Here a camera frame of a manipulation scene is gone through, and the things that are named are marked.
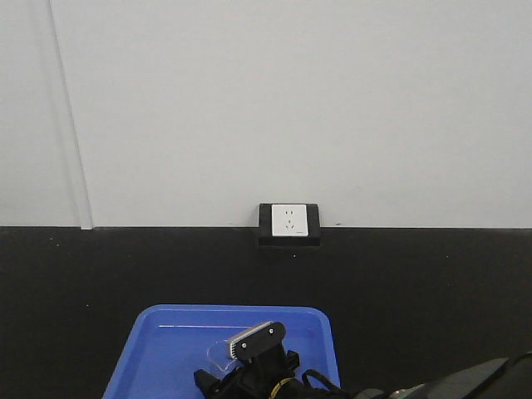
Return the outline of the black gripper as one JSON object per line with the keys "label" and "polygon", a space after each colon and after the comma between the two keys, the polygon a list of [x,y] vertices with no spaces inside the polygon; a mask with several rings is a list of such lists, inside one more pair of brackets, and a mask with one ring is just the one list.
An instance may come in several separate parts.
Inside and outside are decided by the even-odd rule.
{"label": "black gripper", "polygon": [[295,380],[299,354],[277,346],[249,360],[218,379],[204,369],[194,372],[195,385],[204,398],[275,398]]}

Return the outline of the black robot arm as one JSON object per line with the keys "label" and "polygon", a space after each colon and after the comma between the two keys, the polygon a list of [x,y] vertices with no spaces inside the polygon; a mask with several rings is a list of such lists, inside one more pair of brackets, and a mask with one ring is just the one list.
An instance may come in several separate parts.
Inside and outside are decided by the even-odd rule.
{"label": "black robot arm", "polygon": [[261,355],[223,378],[194,372],[205,398],[530,398],[531,352],[496,358],[409,388],[347,390],[313,369],[296,378],[298,355]]}

